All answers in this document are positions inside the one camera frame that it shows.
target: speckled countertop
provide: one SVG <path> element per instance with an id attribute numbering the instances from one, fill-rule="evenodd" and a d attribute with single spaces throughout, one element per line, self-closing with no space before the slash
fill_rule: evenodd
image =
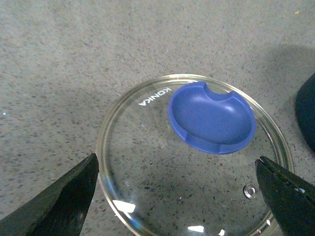
<path id="1" fill-rule="evenodd" d="M 295 172 L 315 183 L 293 109 L 315 72 L 312 0 L 3 0 L 0 45 L 0 218 L 95 151 L 122 94 L 175 73 L 255 99 L 284 134 Z M 132 235 L 99 184 L 82 235 Z"/>

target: blue lid handle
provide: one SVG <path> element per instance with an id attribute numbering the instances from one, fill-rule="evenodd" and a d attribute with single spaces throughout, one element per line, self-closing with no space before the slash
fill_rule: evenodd
<path id="1" fill-rule="evenodd" d="M 255 116 L 237 92 L 219 94 L 205 82 L 187 84 L 172 95 L 168 105 L 170 124 L 190 146 L 213 154 L 244 148 L 253 138 Z"/>

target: black object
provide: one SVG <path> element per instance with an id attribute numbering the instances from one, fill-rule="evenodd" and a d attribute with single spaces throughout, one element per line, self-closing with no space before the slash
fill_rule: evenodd
<path id="1" fill-rule="evenodd" d="M 1 236 L 78 236 L 94 195 L 94 153 L 0 221 Z"/>
<path id="2" fill-rule="evenodd" d="M 298 91 L 295 113 L 307 144 L 315 152 L 315 73 Z"/>
<path id="3" fill-rule="evenodd" d="M 315 235 L 315 187 L 274 161 L 256 160 L 262 195 L 285 236 Z"/>

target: glass pot lid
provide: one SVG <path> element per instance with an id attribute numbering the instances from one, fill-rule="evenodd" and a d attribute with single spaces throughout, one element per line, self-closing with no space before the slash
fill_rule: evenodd
<path id="1" fill-rule="evenodd" d="M 256 132 L 242 150 L 198 151 L 170 126 L 173 92 L 205 81 L 238 92 Z M 259 191 L 255 160 L 267 156 L 293 172 L 285 139 L 268 114 L 240 90 L 211 78 L 177 74 L 146 81 L 109 111 L 97 144 L 100 183 L 117 216 L 138 236 L 269 236 L 278 227 Z"/>

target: metal rim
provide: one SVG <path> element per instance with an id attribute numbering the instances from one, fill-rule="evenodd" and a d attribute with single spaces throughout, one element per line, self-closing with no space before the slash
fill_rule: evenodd
<path id="1" fill-rule="evenodd" d="M 251 97 L 246 95 L 244 92 L 240 91 L 239 89 L 214 80 L 212 78 L 208 78 L 205 76 L 200 75 L 193 75 L 193 74 L 174 74 L 174 75 L 167 75 L 158 77 L 155 79 L 151 79 L 148 81 L 145 81 L 138 86 L 134 87 L 133 89 L 129 90 L 125 95 L 123 95 L 118 102 L 107 112 L 107 115 L 102 123 L 98 141 L 97 141 L 97 150 L 96 154 L 99 161 L 99 177 L 98 180 L 100 182 L 102 191 L 113 209 L 113 211 L 116 213 L 116 215 L 119 217 L 119 219 L 137 236 L 159 236 L 157 234 L 154 234 L 153 232 L 149 231 L 148 229 L 143 229 L 144 233 L 141 234 L 137 227 L 131 225 L 129 223 L 132 218 L 129 215 L 123 215 L 121 214 L 115 205 L 113 204 L 113 195 L 115 192 L 113 189 L 110 189 L 109 184 L 106 184 L 105 182 L 110 182 L 109 172 L 106 168 L 106 162 L 103 160 L 107 159 L 106 157 L 106 150 L 107 150 L 107 140 L 110 135 L 111 127 L 113 124 L 113 119 L 119 114 L 120 110 L 124 107 L 123 105 L 128 101 L 128 99 L 135 94 L 136 92 L 151 86 L 151 85 L 164 85 L 164 84 L 171 84 L 175 82 L 186 82 L 186 83 L 193 83 L 196 81 L 209 81 L 212 83 L 212 86 L 215 88 L 222 89 L 226 92 L 230 92 L 232 90 L 238 92 L 241 96 L 243 96 L 247 102 L 250 104 L 252 109 L 254 110 L 255 116 L 259 117 L 259 123 L 263 127 L 265 133 L 268 135 L 268 138 L 273 146 L 277 162 L 284 166 L 286 169 L 290 170 L 291 172 L 294 172 L 293 167 L 293 161 L 290 154 L 289 147 L 285 141 L 285 138 L 275 122 L 271 119 L 271 117 L 267 114 L 267 112 Z M 246 236 L 254 236 L 257 235 L 257 233 L 262 232 L 260 235 L 271 235 L 279 226 L 277 223 L 274 223 L 270 227 L 270 222 L 275 222 L 274 217 L 271 212 L 269 212 L 266 217 L 261 221 L 261 224 L 257 226 L 255 230 L 252 232 L 249 232 L 246 234 Z"/>

